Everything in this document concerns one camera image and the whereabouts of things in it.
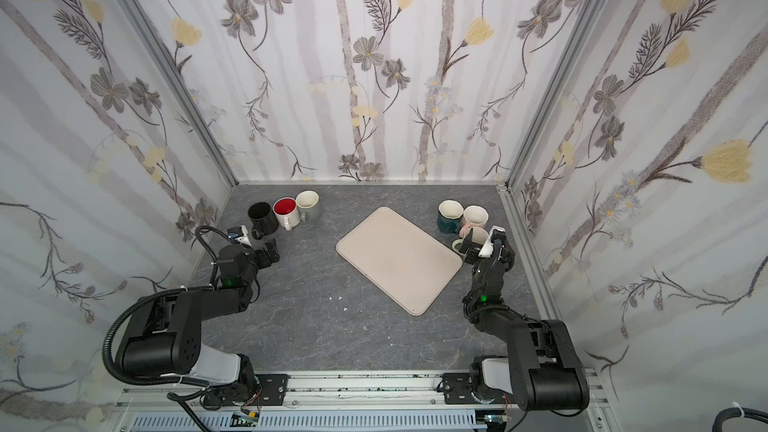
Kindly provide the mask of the light green mug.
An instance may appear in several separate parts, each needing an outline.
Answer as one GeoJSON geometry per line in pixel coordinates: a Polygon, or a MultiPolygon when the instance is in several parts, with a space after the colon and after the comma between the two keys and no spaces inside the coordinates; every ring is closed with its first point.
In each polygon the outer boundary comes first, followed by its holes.
{"type": "MultiPolygon", "coordinates": [[[[480,250],[482,245],[488,238],[488,232],[485,229],[481,229],[477,227],[473,227],[471,229],[473,230],[473,245],[470,249],[480,250]]],[[[464,237],[460,237],[459,239],[456,239],[451,245],[452,250],[458,254],[466,254],[466,252],[459,251],[459,246],[463,238],[464,237]]]]}

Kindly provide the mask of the pink mug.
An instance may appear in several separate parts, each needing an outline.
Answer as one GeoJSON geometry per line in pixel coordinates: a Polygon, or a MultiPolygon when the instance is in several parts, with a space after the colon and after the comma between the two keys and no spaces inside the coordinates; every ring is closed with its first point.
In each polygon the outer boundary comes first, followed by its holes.
{"type": "Polygon", "coordinates": [[[484,229],[488,220],[489,214],[485,208],[478,205],[470,205],[466,207],[461,217],[459,236],[465,237],[468,231],[473,227],[484,229]]]}

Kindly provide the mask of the black mug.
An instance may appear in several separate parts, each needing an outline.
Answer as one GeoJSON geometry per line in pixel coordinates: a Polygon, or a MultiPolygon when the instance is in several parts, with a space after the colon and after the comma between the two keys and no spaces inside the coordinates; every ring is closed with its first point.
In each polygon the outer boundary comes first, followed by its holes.
{"type": "Polygon", "coordinates": [[[274,234],[278,228],[278,219],[267,202],[257,202],[251,205],[247,211],[251,221],[251,234],[254,239],[262,240],[265,236],[274,234]]]}

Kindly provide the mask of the dark green mug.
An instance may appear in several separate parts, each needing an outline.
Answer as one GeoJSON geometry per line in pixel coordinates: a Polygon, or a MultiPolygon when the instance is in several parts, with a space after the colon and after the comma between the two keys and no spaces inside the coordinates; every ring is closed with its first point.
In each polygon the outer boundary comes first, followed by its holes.
{"type": "Polygon", "coordinates": [[[437,227],[443,234],[459,234],[464,207],[456,200],[442,201],[438,206],[437,227]]]}

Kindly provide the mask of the white cream mug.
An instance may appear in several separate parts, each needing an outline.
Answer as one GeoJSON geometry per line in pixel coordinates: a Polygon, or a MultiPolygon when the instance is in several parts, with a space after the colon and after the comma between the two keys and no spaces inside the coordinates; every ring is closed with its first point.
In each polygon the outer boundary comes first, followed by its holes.
{"type": "Polygon", "coordinates": [[[301,223],[301,213],[294,198],[278,199],[272,207],[279,225],[286,231],[291,231],[301,223]]]}

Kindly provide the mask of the beige rectangular tray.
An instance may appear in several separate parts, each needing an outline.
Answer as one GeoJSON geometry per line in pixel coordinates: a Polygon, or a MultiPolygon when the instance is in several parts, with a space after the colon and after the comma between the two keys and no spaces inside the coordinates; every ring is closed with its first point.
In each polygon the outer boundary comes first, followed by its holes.
{"type": "Polygon", "coordinates": [[[340,239],[336,252],[412,316],[423,315],[462,266],[458,254],[389,207],[340,239]]]}

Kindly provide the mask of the grey mug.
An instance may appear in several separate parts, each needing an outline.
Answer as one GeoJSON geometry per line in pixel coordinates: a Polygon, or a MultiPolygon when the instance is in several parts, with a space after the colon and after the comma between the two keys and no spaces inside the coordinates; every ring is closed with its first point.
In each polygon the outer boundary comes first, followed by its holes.
{"type": "Polygon", "coordinates": [[[295,198],[302,222],[315,222],[321,216],[319,194],[313,190],[300,192],[295,198]]]}

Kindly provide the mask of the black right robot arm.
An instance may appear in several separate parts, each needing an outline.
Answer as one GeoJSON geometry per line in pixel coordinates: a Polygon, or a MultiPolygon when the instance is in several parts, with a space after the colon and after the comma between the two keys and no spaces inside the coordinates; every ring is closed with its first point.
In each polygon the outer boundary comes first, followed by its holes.
{"type": "Polygon", "coordinates": [[[567,326],[560,320],[517,312],[502,298],[504,276],[514,261],[506,231],[492,227],[462,300],[465,319],[506,344],[506,367],[490,371],[482,365],[482,380],[489,388],[509,393],[525,412],[579,415],[590,404],[590,387],[567,326]]]}

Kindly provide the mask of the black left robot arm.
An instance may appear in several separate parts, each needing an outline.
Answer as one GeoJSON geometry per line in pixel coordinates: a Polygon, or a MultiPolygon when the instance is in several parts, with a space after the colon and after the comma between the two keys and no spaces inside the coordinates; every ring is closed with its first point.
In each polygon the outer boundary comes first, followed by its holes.
{"type": "Polygon", "coordinates": [[[205,345],[202,325],[242,313],[259,299],[258,273],[279,262],[277,242],[269,238],[255,248],[213,226],[197,227],[194,236],[211,260],[208,282],[139,298],[108,329],[102,363],[126,385],[195,386],[208,406],[253,403],[264,385],[251,360],[205,345]]]}

